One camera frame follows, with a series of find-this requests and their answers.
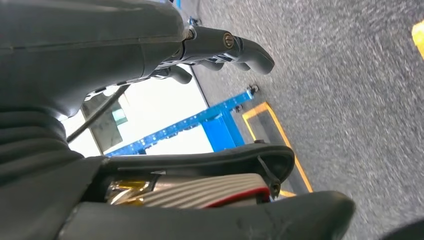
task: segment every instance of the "gray asphalt floor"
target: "gray asphalt floor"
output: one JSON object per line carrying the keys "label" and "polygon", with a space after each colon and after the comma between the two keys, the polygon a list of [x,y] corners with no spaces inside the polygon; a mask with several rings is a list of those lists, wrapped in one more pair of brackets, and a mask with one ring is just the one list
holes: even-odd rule
{"label": "gray asphalt floor", "polygon": [[314,191],[352,197],[345,239],[424,217],[424,61],[411,30],[422,0],[183,0],[204,26],[260,43],[266,76],[194,67],[209,103],[256,83]]}

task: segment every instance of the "blue metal frame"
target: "blue metal frame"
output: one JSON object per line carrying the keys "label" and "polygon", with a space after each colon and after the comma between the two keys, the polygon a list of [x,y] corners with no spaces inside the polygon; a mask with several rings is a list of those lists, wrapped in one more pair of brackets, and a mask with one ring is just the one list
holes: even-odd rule
{"label": "blue metal frame", "polygon": [[[209,141],[212,140],[211,145],[214,151],[216,152],[222,150],[223,148],[224,149],[230,148],[232,145],[234,147],[244,145],[243,138],[237,128],[236,123],[234,122],[233,117],[231,116],[231,111],[236,106],[241,105],[252,99],[253,99],[253,94],[251,90],[249,89],[217,105],[211,106],[208,109],[201,111],[193,116],[190,116],[168,127],[165,127],[164,129],[161,129],[157,132],[147,135],[144,138],[138,141],[135,141],[127,146],[124,146],[115,151],[112,151],[106,154],[106,156],[111,157],[111,156],[119,156],[119,155],[138,155],[138,154],[141,154],[140,153],[141,151],[148,149],[151,146],[157,144],[160,140],[172,138],[176,136],[179,132],[192,129],[199,125],[203,125],[203,128],[205,128],[206,126],[206,129],[205,129],[206,135]],[[212,126],[211,124],[207,123],[212,121],[222,121],[223,124],[218,124],[218,125],[226,126],[226,131],[228,134],[221,134],[221,135],[214,134],[214,132],[218,133],[217,125],[215,124],[215,126]],[[227,147],[225,147],[225,145],[222,143],[227,138],[232,139],[232,145],[229,144],[229,145],[226,145]]]}

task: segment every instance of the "black rubber cover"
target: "black rubber cover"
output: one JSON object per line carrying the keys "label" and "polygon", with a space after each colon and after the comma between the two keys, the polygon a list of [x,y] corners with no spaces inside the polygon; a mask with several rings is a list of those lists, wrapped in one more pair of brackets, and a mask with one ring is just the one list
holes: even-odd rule
{"label": "black rubber cover", "polygon": [[87,94],[148,77],[182,45],[178,11],[149,0],[2,1],[0,13],[0,111],[71,117]]}
{"label": "black rubber cover", "polygon": [[424,239],[424,219],[402,226],[387,234],[381,240],[422,240]]}
{"label": "black rubber cover", "polygon": [[354,202],[314,192],[273,203],[209,209],[82,203],[60,240],[340,240]]}
{"label": "black rubber cover", "polygon": [[103,159],[71,151],[52,116],[0,112],[0,238],[55,239]]}

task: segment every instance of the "metal bolt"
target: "metal bolt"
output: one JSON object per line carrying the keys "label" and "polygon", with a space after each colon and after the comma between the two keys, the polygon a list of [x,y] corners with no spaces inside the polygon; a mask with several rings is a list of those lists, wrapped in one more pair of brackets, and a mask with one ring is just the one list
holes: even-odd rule
{"label": "metal bolt", "polygon": [[223,40],[224,40],[224,45],[227,49],[233,48],[233,46],[234,46],[234,36],[231,35],[231,33],[226,32],[224,34]]}

